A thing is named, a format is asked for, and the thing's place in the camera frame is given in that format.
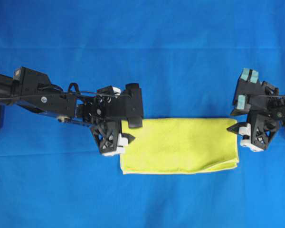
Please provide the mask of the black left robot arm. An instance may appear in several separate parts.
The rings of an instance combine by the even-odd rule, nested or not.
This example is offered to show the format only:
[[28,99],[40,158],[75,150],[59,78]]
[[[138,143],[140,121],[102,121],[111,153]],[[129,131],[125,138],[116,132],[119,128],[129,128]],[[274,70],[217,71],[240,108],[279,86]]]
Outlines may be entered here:
[[12,77],[0,74],[0,128],[4,107],[12,105],[61,123],[88,127],[103,156],[125,153],[134,140],[122,131],[122,121],[131,129],[143,124],[142,91],[137,83],[127,84],[124,90],[107,86],[96,92],[82,91],[71,83],[64,91],[48,75],[20,67]]

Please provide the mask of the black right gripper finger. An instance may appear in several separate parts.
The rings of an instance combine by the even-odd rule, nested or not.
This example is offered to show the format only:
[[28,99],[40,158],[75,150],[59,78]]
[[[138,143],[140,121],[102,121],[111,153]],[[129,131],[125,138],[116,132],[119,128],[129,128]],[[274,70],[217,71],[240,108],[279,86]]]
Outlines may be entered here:
[[246,122],[240,122],[228,127],[227,131],[237,135],[248,135],[248,126]]
[[246,115],[246,114],[248,114],[249,112],[250,112],[249,109],[240,110],[240,109],[234,108],[234,109],[231,111],[230,115],[231,115],[231,116],[240,116],[240,115]]

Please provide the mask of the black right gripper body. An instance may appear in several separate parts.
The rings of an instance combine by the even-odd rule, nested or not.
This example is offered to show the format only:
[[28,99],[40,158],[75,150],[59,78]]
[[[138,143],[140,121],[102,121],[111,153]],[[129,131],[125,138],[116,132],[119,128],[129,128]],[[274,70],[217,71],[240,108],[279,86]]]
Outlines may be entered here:
[[264,81],[264,95],[255,95],[266,99],[264,108],[251,110],[245,121],[248,135],[241,135],[240,145],[254,152],[268,148],[280,127],[285,128],[285,95],[279,94],[279,89]]

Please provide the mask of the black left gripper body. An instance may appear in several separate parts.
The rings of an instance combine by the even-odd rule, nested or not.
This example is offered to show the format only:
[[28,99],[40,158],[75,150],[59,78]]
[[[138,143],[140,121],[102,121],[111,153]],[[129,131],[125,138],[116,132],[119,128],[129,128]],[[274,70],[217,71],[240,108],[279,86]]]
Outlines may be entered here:
[[91,133],[102,156],[124,154],[128,146],[128,136],[122,133],[121,121],[109,119],[105,113],[107,105],[111,105],[121,93],[121,89],[114,86],[99,89],[94,96],[76,92],[77,98],[83,102],[83,122],[91,124]]

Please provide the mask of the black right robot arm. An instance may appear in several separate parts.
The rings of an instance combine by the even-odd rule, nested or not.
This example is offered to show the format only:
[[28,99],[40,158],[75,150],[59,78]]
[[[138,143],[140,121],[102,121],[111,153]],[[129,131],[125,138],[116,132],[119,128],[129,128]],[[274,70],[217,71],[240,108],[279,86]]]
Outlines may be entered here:
[[239,79],[233,99],[231,116],[247,115],[227,131],[241,135],[240,145],[254,152],[268,148],[280,126],[285,127],[285,95],[266,81],[260,83]]

